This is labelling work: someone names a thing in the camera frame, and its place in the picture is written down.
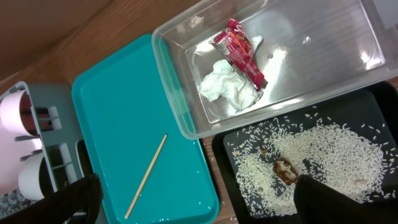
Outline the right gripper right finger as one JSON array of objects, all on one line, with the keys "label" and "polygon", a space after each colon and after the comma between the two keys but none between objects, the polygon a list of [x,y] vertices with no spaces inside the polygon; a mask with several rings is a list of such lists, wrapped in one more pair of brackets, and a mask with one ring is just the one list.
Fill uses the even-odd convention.
[{"label": "right gripper right finger", "polygon": [[294,190],[300,223],[397,223],[397,216],[360,204],[321,182],[301,175]]}]

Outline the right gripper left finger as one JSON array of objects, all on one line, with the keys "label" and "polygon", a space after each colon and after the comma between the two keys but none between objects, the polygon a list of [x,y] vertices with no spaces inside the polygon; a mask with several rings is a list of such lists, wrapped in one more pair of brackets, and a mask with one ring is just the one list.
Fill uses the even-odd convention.
[{"label": "right gripper left finger", "polygon": [[81,223],[95,223],[100,212],[103,189],[97,174],[90,174],[49,197],[1,220],[3,224],[74,223],[73,215],[86,212]]}]

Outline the grey bowl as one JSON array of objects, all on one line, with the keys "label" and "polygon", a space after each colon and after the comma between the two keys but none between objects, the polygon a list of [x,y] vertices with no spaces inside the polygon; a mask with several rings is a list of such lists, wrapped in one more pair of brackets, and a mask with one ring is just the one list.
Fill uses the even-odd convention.
[{"label": "grey bowl", "polygon": [[53,194],[53,188],[43,154],[26,159],[19,173],[18,186],[28,200],[39,201]]}]

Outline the wooden chopstick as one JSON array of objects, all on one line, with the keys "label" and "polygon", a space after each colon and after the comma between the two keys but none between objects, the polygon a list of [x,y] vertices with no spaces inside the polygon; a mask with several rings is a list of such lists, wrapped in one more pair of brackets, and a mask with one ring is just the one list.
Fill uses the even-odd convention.
[{"label": "wooden chopstick", "polygon": [[143,176],[143,178],[141,180],[141,183],[140,183],[140,185],[139,185],[139,187],[138,187],[138,189],[137,189],[137,191],[136,191],[136,193],[134,195],[134,198],[133,198],[132,202],[130,203],[130,206],[129,206],[129,208],[128,208],[125,216],[124,216],[124,218],[126,220],[129,218],[129,216],[130,216],[130,214],[132,212],[132,209],[134,208],[134,206],[135,206],[135,204],[137,202],[137,199],[141,195],[141,192],[142,192],[142,190],[143,190],[143,188],[145,186],[145,183],[147,182],[147,179],[148,179],[148,177],[149,177],[149,175],[150,175],[150,173],[151,173],[151,171],[152,171],[152,169],[154,167],[154,164],[156,163],[156,160],[158,159],[158,156],[159,156],[159,154],[160,154],[160,152],[161,152],[161,150],[162,150],[162,148],[163,148],[163,146],[164,146],[164,144],[166,142],[167,137],[168,137],[168,134],[165,134],[163,139],[162,139],[162,141],[161,141],[161,143],[159,144],[159,146],[158,146],[158,148],[157,148],[157,150],[156,150],[156,152],[155,152],[155,154],[154,154],[154,156],[153,156],[153,158],[152,158],[147,170],[146,170],[146,173],[144,174],[144,176]]}]

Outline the large white plate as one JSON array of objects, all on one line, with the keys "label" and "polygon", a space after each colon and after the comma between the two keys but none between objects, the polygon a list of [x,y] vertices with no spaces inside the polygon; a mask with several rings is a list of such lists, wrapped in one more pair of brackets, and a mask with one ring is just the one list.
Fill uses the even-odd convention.
[{"label": "large white plate", "polygon": [[18,176],[22,168],[20,160],[23,156],[31,155],[33,151],[42,148],[39,139],[15,141],[17,135],[10,133],[1,124],[0,147],[0,172],[1,195],[12,192],[18,188]]}]

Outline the white tissue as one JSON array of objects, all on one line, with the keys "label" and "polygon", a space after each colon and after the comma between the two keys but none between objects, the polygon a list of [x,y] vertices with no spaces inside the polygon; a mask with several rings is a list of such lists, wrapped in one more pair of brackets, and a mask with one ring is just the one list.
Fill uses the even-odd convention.
[{"label": "white tissue", "polygon": [[213,64],[213,71],[200,83],[198,92],[210,102],[222,96],[237,111],[251,107],[263,95],[226,59]]}]

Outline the red snack wrapper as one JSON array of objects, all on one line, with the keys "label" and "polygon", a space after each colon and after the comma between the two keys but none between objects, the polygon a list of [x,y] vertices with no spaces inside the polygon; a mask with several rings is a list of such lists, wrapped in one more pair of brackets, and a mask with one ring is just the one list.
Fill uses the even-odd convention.
[{"label": "red snack wrapper", "polygon": [[264,75],[256,65],[254,49],[249,37],[237,20],[230,18],[225,28],[209,43],[240,71],[245,73],[251,79],[257,91],[261,90]]}]

